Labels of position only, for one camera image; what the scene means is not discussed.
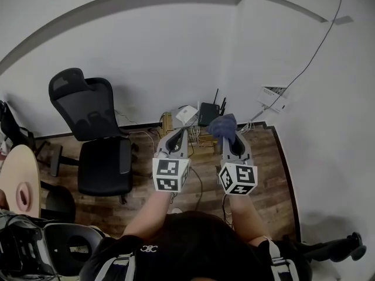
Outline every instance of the power cable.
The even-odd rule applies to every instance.
[[[127,119],[130,123],[134,123],[134,124],[137,124],[137,125],[138,125],[137,122],[134,122],[134,121],[130,120],[126,115],[120,114],[116,109],[115,109],[115,112],[116,112],[116,114],[118,114],[118,115],[120,115],[120,116],[124,116],[124,117],[126,117],[126,119]]]
[[[160,119],[159,119],[159,126],[162,126],[162,125],[163,125],[163,123],[162,123],[162,118],[163,118],[164,114],[166,114],[166,113],[167,113],[167,112],[165,111],[165,112],[163,112],[162,115],[160,116]]]
[[[195,211],[197,211],[198,207],[199,207],[199,203],[200,203],[200,201],[202,199],[202,195],[203,195],[203,182],[202,182],[201,178],[199,177],[198,173],[195,171],[195,169],[193,169],[192,167],[190,167],[190,170],[192,170],[195,173],[195,175],[197,175],[197,177],[198,177],[198,179],[200,181],[200,196],[199,196],[198,202],[197,202],[197,204],[195,206]]]
[[[152,138],[152,136],[150,135],[150,134],[148,134],[146,131],[132,131],[132,132],[129,132],[129,134],[132,134],[132,133],[145,133],[145,134],[147,134],[147,136],[149,137],[149,138],[151,138],[151,140],[152,140],[152,146],[154,146],[154,153],[156,152],[156,150],[155,150],[155,142],[154,142],[154,139]]]
[[[192,146],[192,149],[193,149],[193,153],[191,153],[189,156],[188,156],[188,158],[190,158],[193,154],[194,154],[194,147],[193,147],[193,143],[192,143],[192,139],[190,138],[190,136],[189,136],[189,134],[187,135],[188,136],[188,138],[189,138],[189,142],[190,142],[190,145]]]
[[[328,29],[326,35],[324,36],[324,38],[323,38],[321,44],[319,45],[319,47],[318,47],[317,50],[315,51],[315,53],[314,53],[314,55],[312,56],[311,60],[309,61],[308,65],[303,69],[302,72],[300,72],[300,73],[297,75],[297,77],[295,77],[295,78],[293,79],[293,81],[292,81],[291,83],[289,83],[289,85],[286,87],[286,89],[284,90],[284,92],[285,92],[285,91],[286,91],[286,90],[287,90],[287,89],[293,84],[294,81],[296,81],[296,80],[298,79],[299,76],[301,76],[301,75],[307,70],[307,68],[308,68],[308,67],[310,66],[310,64],[312,63],[313,59],[315,58],[316,54],[318,53],[319,49],[321,48],[321,46],[323,45],[325,39],[327,38],[328,33],[329,33],[330,30],[332,29],[333,24],[335,23],[335,20],[336,20],[338,14],[339,14],[339,11],[340,11],[341,2],[342,2],[342,0],[340,0],[339,7],[337,8],[337,11],[336,11],[335,17],[334,17],[333,20],[332,20],[332,24],[330,25],[330,27],[329,27],[329,29]],[[275,100],[275,101],[274,101],[269,107],[264,108],[263,111],[266,111],[267,109],[271,108],[271,107],[276,103],[276,101],[280,99],[280,97],[281,97],[281,95],[279,95],[279,97],[277,97],[277,99],[276,99],[276,100]]]

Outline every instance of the black t-shirt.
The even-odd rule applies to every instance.
[[[311,280],[308,262],[286,243],[276,243],[281,256],[295,262],[299,279]],[[80,273],[80,280],[94,281],[103,265],[119,255],[135,255],[135,281],[274,280],[268,241],[258,247],[243,242],[221,219],[188,211],[168,215],[163,228],[150,240],[126,235],[104,238]],[[125,280],[126,266],[111,268],[107,280]]]

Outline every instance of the mesh chair back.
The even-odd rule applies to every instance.
[[[123,135],[106,79],[85,79],[79,68],[68,68],[51,79],[49,97],[78,141]]]

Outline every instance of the blue cloth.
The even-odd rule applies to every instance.
[[[232,144],[236,140],[237,121],[233,114],[218,116],[214,119],[207,131],[212,134],[214,138],[219,139],[219,144],[222,145],[223,138],[227,138]]]

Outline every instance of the baseboard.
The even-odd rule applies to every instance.
[[[158,122],[158,123],[149,123],[149,124],[120,126],[120,128],[123,131],[126,132],[126,131],[130,131],[130,130],[134,130],[134,129],[155,128],[155,127],[158,127],[160,125],[161,125],[161,123]],[[238,124],[238,127],[242,128],[245,125],[246,124]],[[292,179],[291,179],[291,175],[290,175],[289,168],[288,168],[288,163],[287,163],[287,160],[285,158],[284,151],[282,150],[282,146],[281,146],[281,143],[280,143],[279,136],[277,134],[275,126],[267,126],[267,124],[265,122],[254,122],[254,125],[255,126],[263,126],[264,129],[272,130],[272,134],[274,135],[274,138],[276,140],[277,149],[278,149],[280,157],[281,157],[282,166],[284,168],[285,177],[287,178],[288,188],[289,188],[289,192],[290,192],[290,195],[291,195],[292,209],[293,209],[293,215],[294,215],[294,224],[295,224],[295,235],[296,235],[297,241],[300,242],[301,241],[301,227],[299,225],[297,203],[296,203],[296,199],[295,199],[295,195],[294,195],[294,189],[293,189]],[[35,139],[44,139],[45,140],[45,139],[51,139],[51,138],[62,138],[62,137],[65,137],[65,136],[72,136],[72,135],[73,134],[70,132],[70,133],[62,133],[62,134],[57,134],[57,135],[41,136],[41,137],[35,138]]]
[[[148,129],[148,128],[156,128],[159,127],[161,123],[148,123],[148,124],[137,124],[137,125],[126,125],[126,126],[119,126],[121,130],[123,131],[130,131],[134,129]],[[54,135],[46,135],[46,136],[40,136],[38,138],[35,138],[36,140],[41,139],[51,139],[51,138],[63,138],[65,136],[72,136],[73,134],[71,132],[68,133],[60,133],[60,134],[54,134]]]

